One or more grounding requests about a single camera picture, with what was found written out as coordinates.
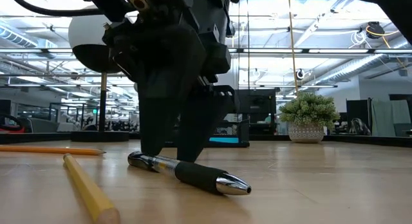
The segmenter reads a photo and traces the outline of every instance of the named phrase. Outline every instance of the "white sphere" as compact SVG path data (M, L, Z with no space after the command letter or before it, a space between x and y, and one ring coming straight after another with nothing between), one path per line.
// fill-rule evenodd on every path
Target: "white sphere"
M105 23L110 21L104 15L74 17L69 25L69 44L85 67L97 72L117 73L120 68L109 61L109 47L102 41Z

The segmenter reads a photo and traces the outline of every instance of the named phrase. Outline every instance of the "black pen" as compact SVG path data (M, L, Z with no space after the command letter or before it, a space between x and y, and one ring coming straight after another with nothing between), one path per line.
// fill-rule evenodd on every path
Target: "black pen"
M147 156L140 151L131 153L127 161L129 165L173 176L183 183L214 194L248 195L252 192L249 184L221 169L164 156Z

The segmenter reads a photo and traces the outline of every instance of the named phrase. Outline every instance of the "pencil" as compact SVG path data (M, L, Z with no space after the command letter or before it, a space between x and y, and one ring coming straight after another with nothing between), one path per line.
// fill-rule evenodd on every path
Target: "pencil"
M24 153L60 153L60 154L85 154L99 155L106 153L98 149L80 149L80 148L65 148L65 147L32 147L32 146L15 146L15 145L0 145L0 151L24 152Z
M76 159L70 154L65 154L63 160L93 221L96 224L119 224L120 214L118 210L96 183L83 171Z

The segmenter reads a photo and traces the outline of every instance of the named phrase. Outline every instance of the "table surface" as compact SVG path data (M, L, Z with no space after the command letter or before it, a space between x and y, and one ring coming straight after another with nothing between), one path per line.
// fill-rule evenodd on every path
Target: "table surface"
M127 164L140 142L25 145L92 147L75 156L120 211L122 223L394 224L412 220L412 149L324 142L251 142L205 149L197 163L227 170L249 196L215 196ZM162 155L175 157L176 149ZM92 223L60 154L0 153L0 223Z

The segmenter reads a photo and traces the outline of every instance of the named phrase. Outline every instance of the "black stand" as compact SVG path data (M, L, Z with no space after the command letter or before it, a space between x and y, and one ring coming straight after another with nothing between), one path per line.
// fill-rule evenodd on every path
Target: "black stand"
M73 142L125 142L129 141L129 133L126 131L104 131L106 121L106 91L108 74L102 72L100 85L100 109L98 119L98 131L74 131L70 139Z

